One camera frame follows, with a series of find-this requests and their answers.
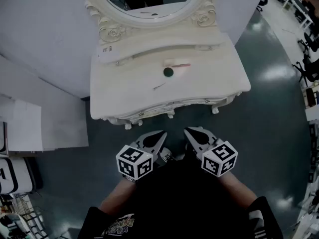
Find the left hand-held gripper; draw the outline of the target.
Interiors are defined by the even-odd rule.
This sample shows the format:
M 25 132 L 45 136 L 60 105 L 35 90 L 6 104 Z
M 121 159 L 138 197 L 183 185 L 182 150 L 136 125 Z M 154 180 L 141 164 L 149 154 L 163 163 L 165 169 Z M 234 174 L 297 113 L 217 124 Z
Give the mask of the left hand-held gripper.
M 150 148 L 151 153 L 125 145 L 116 155 L 118 171 L 134 180 L 139 180 L 153 171 L 163 148 L 167 133 L 163 130 L 152 131 L 141 135 L 136 144 L 140 148 Z

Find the white office desk row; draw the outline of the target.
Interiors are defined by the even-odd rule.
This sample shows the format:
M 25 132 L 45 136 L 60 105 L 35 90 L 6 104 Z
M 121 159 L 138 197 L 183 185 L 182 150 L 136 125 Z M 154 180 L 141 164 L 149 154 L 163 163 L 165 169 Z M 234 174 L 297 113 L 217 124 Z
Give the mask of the white office desk row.
M 315 9 L 313 6 L 308 5 L 307 2 L 303 2 L 302 0 L 286 0 L 282 8 L 285 8 L 289 3 L 291 3 L 303 18 L 301 19 L 300 28 L 303 30 L 307 30 L 311 24 L 313 24 L 312 14 L 314 14 Z

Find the white cardboard box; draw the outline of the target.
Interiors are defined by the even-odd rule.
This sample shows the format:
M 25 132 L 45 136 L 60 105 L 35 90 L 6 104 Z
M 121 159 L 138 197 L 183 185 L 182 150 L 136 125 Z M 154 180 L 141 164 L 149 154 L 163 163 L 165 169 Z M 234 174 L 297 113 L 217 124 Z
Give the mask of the white cardboard box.
M 43 151 L 40 106 L 0 95 L 0 122 L 8 152 Z

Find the white black-trimmed equipment case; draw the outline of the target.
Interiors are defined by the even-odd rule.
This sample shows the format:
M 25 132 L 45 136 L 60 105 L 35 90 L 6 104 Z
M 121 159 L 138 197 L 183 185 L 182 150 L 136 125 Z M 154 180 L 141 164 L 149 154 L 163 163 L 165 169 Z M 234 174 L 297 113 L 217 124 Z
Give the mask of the white black-trimmed equipment case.
M 28 193 L 42 187 L 35 158 L 0 158 L 0 195 Z

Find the white sneaker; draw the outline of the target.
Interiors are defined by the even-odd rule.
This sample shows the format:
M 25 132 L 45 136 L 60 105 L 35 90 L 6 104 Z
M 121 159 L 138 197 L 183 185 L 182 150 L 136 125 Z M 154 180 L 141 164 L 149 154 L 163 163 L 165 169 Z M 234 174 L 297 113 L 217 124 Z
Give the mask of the white sneaker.
M 159 161 L 159 167 L 163 167 L 167 163 L 176 161 L 176 159 L 174 158 L 172 152 L 168 148 L 164 147 L 159 154 Z

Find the white paper label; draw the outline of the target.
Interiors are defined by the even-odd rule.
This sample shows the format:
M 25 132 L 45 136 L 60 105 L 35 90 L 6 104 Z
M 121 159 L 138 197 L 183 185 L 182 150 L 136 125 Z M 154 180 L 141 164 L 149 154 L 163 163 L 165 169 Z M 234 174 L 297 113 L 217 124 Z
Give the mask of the white paper label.
M 116 60 L 118 55 L 118 50 L 116 48 L 113 48 L 112 45 L 103 45 L 97 47 L 97 57 L 105 63 Z

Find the black printed t-shirt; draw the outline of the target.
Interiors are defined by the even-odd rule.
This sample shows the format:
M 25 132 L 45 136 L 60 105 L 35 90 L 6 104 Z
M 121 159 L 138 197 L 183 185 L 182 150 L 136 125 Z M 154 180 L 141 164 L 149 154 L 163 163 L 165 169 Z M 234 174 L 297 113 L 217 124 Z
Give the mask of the black printed t-shirt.
M 128 180 L 136 190 L 121 211 L 90 207 L 77 239 L 284 239 L 265 197 L 242 208 L 195 158 Z

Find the white dressing table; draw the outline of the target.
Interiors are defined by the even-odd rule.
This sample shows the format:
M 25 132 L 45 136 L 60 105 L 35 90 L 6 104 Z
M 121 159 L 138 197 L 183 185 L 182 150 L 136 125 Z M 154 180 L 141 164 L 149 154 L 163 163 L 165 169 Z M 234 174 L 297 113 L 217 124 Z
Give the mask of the white dressing table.
M 97 57 L 97 47 L 103 45 L 118 50 L 116 60 L 105 63 Z M 183 106 L 210 105 L 216 114 L 251 89 L 234 44 L 217 22 L 211 27 L 187 23 L 143 30 L 111 43 L 99 39 L 97 47 L 91 58 L 91 117 L 126 129 L 162 114 L 173 118 Z M 174 75 L 165 77 L 165 59 L 191 65 L 170 67 Z

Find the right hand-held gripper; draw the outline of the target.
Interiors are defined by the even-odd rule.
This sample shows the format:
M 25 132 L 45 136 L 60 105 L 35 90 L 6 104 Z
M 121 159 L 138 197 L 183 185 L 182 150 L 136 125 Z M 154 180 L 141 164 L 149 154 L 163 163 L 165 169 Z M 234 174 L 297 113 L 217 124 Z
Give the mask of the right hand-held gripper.
M 184 137 L 187 141 L 186 150 L 193 152 L 201 160 L 201 168 L 216 176 L 221 177 L 234 168 L 238 151 L 229 141 L 217 139 L 210 131 L 202 127 L 186 127 Z M 205 152 L 206 143 L 214 143 Z

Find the person's left forearm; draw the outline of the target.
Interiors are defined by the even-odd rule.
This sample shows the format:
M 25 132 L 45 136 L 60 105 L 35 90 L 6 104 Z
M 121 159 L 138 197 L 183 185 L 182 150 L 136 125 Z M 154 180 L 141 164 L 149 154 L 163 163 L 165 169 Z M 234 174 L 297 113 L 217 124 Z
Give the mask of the person's left forearm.
M 102 201 L 98 209 L 110 216 L 117 215 L 136 190 L 136 184 L 123 178 Z

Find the person's right forearm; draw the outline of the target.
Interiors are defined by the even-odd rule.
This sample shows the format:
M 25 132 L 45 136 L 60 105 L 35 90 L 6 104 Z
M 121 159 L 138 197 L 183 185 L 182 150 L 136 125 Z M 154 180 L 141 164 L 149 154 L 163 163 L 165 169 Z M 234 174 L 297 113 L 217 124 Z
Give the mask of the person's right forearm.
M 239 181 L 234 174 L 227 172 L 218 178 L 232 199 L 242 208 L 247 209 L 257 199 L 256 194 Z

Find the oval mirror ornate white frame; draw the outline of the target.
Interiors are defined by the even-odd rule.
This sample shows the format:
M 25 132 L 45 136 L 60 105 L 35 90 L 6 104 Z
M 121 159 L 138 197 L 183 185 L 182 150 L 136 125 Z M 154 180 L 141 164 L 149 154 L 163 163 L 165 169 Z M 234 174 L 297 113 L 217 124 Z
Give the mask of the oval mirror ornate white frame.
M 216 25 L 216 0 L 186 0 L 123 10 L 110 0 L 86 0 L 85 8 L 97 20 L 100 40 L 111 43 L 143 30 L 192 23 L 196 27 Z

